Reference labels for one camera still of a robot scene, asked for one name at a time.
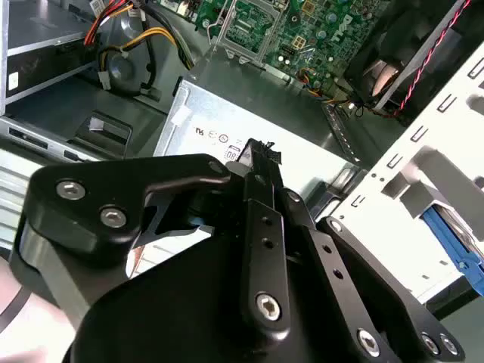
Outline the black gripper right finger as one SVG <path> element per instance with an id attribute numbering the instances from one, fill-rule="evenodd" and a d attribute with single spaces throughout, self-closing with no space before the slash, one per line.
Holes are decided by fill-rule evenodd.
<path id="1" fill-rule="evenodd" d="M 294 362 L 463 362 L 461 344 L 344 226 L 315 222 L 263 154 L 282 215 Z"/>

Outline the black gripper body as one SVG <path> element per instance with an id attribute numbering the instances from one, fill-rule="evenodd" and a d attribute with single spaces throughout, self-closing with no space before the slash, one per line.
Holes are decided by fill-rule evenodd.
<path id="1" fill-rule="evenodd" d="M 288 189 L 102 297 L 69 362 L 363 362 L 365 307 Z"/>

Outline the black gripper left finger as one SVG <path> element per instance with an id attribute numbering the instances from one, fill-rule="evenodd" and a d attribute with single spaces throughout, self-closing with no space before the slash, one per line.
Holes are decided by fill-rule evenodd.
<path id="1" fill-rule="evenodd" d="M 250 139 L 234 172 L 206 154 L 48 166 L 30 179 L 15 275 L 42 281 L 78 328 L 110 291 L 241 223 L 242 203 L 275 188 Z"/>

